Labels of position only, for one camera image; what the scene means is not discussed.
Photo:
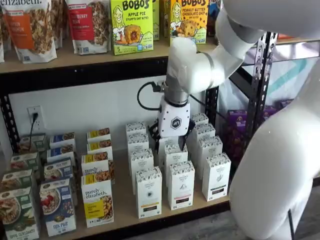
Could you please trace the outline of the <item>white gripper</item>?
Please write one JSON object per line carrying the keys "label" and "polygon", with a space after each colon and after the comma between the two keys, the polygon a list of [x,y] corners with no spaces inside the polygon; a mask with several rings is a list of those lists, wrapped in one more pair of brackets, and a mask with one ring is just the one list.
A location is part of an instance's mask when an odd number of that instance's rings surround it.
{"label": "white gripper", "polygon": [[191,104],[187,102],[183,106],[174,106],[162,96],[160,107],[157,119],[148,126],[148,133],[155,142],[154,151],[159,152],[161,138],[169,137],[179,137],[178,145],[183,150],[196,125],[195,121],[190,119]]}

